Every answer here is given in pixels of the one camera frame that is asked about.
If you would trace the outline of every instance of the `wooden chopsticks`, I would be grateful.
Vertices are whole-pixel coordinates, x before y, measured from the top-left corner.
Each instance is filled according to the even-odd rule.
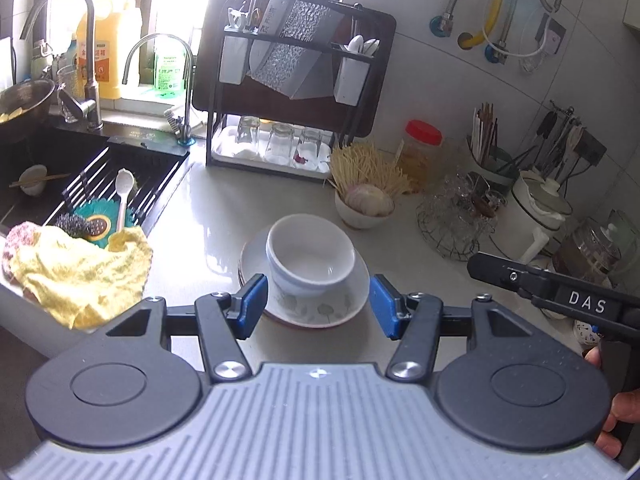
[[[494,116],[494,105],[489,103],[482,103],[476,115],[479,120],[474,119],[474,123],[478,126],[478,143],[477,153],[474,156],[476,162],[484,167],[491,152],[491,146],[494,147],[494,156],[498,147],[498,118]]]
[[[32,178],[30,180],[16,180],[15,182],[12,182],[9,185],[9,188],[11,187],[19,187],[19,186],[32,186],[33,184],[37,184],[39,182],[45,182],[47,180],[57,180],[59,178],[65,178],[66,176],[69,176],[71,173],[59,173],[56,175],[47,175],[47,176],[40,176],[38,178]]]

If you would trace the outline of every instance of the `yellow bottle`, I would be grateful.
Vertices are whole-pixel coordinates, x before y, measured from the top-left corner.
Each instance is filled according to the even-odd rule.
[[[100,0],[95,4],[95,78],[102,99],[122,97],[124,63],[131,47],[140,39],[142,14],[135,0]],[[78,66],[86,81],[86,13],[76,29]],[[136,52],[129,70],[128,84],[138,86]]]

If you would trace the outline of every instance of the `countertop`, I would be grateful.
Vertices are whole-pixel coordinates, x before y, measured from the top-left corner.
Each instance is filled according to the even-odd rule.
[[[477,294],[490,292],[519,316],[580,351],[569,320],[547,319],[528,301],[472,280],[464,263],[444,259],[432,250],[415,220],[418,197],[403,197],[392,218],[381,226],[355,231],[341,223],[334,207],[334,190],[328,184],[207,168],[202,155],[202,150],[192,152],[191,170],[149,236],[154,256],[146,296],[163,296],[167,305],[177,306],[193,304],[210,292],[235,292],[244,244],[281,216],[306,212],[343,227],[369,273],[383,273],[397,290],[428,292],[457,306],[469,306]],[[58,325],[36,305],[17,304],[17,289],[9,292],[5,288],[8,284],[1,280],[0,326],[25,343],[52,357],[84,336]],[[384,370],[397,344],[384,337],[368,305],[354,319],[327,330],[299,330],[262,316],[254,334],[240,342],[254,370],[261,362],[375,362]],[[174,337],[172,348],[202,370],[196,338]],[[441,339],[436,369],[464,352],[464,338]]]

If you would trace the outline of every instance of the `yellow gas hose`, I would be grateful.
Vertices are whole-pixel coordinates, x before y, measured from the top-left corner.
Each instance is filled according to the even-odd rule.
[[[498,14],[500,14],[500,7],[502,6],[502,0],[492,0],[491,8],[489,9],[489,14],[486,18],[486,23],[484,24],[484,30],[487,35],[491,33],[491,31],[495,27],[495,22],[498,21]],[[468,50],[474,46],[484,43],[484,35],[482,34],[482,30],[476,32],[471,38],[467,38],[466,40],[459,41],[458,44],[461,48]]]

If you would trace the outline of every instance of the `kitchen faucet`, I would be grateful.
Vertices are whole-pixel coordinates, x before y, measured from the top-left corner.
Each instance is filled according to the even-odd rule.
[[[29,33],[33,30],[33,24],[49,0],[37,0],[24,22],[21,40],[26,40]],[[102,114],[100,113],[100,97],[98,95],[98,82],[95,80],[95,7],[93,0],[85,0],[86,2],[86,83],[84,85],[84,100],[76,99],[66,89],[61,89],[59,95],[62,102],[69,111],[77,118],[87,118],[87,129],[95,132],[102,129]]]
[[[129,79],[129,67],[131,65],[131,59],[133,58],[136,50],[139,49],[140,46],[144,45],[147,41],[152,40],[153,38],[157,38],[158,36],[164,36],[166,38],[171,38],[172,40],[180,41],[180,43],[184,47],[185,52],[187,53],[187,88],[184,99],[184,118],[182,119],[182,124],[180,125],[180,137],[178,138],[178,144],[180,144],[181,146],[191,146],[195,142],[195,140],[191,137],[191,126],[189,124],[189,116],[191,111],[191,89],[193,88],[193,52],[191,51],[191,47],[186,41],[184,41],[182,38],[178,38],[178,36],[174,36],[173,34],[166,34],[164,32],[153,32],[152,34],[147,34],[144,38],[140,38],[140,40],[131,47],[129,55],[127,56],[127,60],[124,63],[122,84],[127,84],[127,80]]]

